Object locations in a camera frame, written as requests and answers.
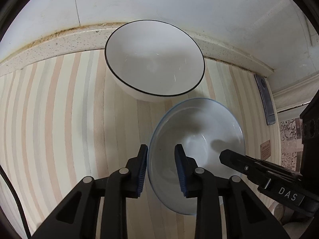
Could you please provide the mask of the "white bowl blue rim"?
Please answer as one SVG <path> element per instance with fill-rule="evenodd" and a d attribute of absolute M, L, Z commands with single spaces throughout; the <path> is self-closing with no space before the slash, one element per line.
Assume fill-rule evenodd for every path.
<path fill-rule="evenodd" d="M 221 103 L 209 98 L 192 98 L 172 107 L 159 121 L 150 140 L 148 177 L 159 198 L 170 210 L 196 214 L 196 199 L 187 199 L 179 185 L 174 148 L 181 144 L 186 156 L 213 175 L 230 178 L 239 172 L 221 164 L 221 151 L 245 155 L 241 127 Z"/>

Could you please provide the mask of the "white bowl black rim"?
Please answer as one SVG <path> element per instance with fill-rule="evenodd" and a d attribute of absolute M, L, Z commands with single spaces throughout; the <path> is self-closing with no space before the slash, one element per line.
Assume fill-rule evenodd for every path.
<path fill-rule="evenodd" d="M 104 57 L 115 83 L 137 100 L 160 102 L 193 91 L 206 63 L 195 40 L 178 27 L 138 20 L 117 28 Z"/>

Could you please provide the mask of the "small brown coaster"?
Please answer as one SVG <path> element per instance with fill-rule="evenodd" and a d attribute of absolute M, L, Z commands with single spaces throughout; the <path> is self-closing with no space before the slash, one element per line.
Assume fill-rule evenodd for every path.
<path fill-rule="evenodd" d="M 261 160 L 266 160 L 271 156 L 271 141 L 268 140 L 260 144 Z"/>

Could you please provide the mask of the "blue smartphone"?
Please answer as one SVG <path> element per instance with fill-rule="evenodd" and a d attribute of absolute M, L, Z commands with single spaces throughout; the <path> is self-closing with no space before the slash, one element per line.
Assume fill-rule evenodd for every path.
<path fill-rule="evenodd" d="M 273 125 L 276 123 L 275 112 L 274 112 L 273 103 L 271 101 L 270 92 L 266 83 L 266 79 L 265 77 L 262 77 L 259 74 L 254 74 L 254 77 L 256 80 L 258 90 L 260 92 L 264 114 L 266 117 L 266 123 L 267 125 Z"/>

